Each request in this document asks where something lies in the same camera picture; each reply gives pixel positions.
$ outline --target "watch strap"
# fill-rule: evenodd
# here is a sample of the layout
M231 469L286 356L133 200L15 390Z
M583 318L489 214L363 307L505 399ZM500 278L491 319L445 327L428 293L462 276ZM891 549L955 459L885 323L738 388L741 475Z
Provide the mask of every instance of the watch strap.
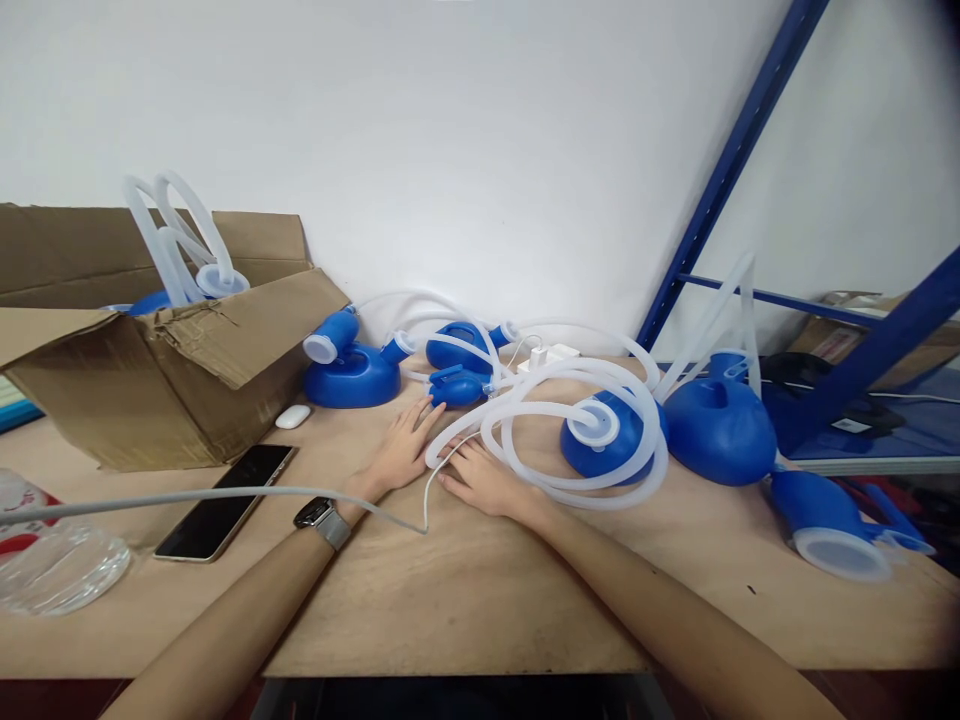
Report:
M315 527L320 537L330 543L337 552L340 552L340 548L350 538L350 526L336 510L324 515Z

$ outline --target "smartwatch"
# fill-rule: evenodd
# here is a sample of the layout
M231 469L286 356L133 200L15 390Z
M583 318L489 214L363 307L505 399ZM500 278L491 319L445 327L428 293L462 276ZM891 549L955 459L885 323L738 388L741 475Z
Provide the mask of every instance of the smartwatch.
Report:
M297 513L293 524L298 528L316 528L324 540L339 551L350 537L350 526L340 517L329 498L314 498Z

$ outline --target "forearm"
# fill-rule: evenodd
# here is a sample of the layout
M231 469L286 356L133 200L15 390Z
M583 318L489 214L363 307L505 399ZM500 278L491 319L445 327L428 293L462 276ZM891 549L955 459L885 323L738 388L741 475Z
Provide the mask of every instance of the forearm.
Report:
M627 630L729 718L842 718L779 655L682 583L532 493L515 519L551 545Z
M377 502L363 474L344 492ZM355 526L366 513L338 503ZM334 551L313 528L292 532L191 623L117 698L104 718L222 717L263 665Z

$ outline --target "hand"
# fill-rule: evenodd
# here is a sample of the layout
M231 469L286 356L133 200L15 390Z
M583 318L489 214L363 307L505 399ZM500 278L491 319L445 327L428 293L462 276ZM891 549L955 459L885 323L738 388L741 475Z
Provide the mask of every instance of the hand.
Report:
M433 396L427 395L397 415L370 465L360 473L378 493L377 499L390 490L409 485L427 469L427 434L447 407L446 403L440 403L418 424L431 400Z
M461 440L462 437L455 437L446 451L452 451ZM460 445L450 456L450 464L462 482L441 473L440 484L467 505L487 515L506 516L523 523L526 511L546 499L540 488L523 482L475 438Z

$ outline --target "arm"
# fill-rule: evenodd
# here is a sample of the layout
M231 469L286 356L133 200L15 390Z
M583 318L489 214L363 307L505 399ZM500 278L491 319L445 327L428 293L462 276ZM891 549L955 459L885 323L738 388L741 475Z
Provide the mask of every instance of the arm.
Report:
M444 488L488 515L509 517L539 535L710 710L738 719L842 720L773 650L685 585L523 483L475 440L462 445L450 463L462 482L441 475Z
M430 400L424 398L394 420L370 466L347 480L344 493L376 503L423 473L423 444L444 409L435 408L418 425ZM337 512L356 527L366 511L338 502ZM263 665L333 555L313 528L291 532L150 663L102 718L222 717Z

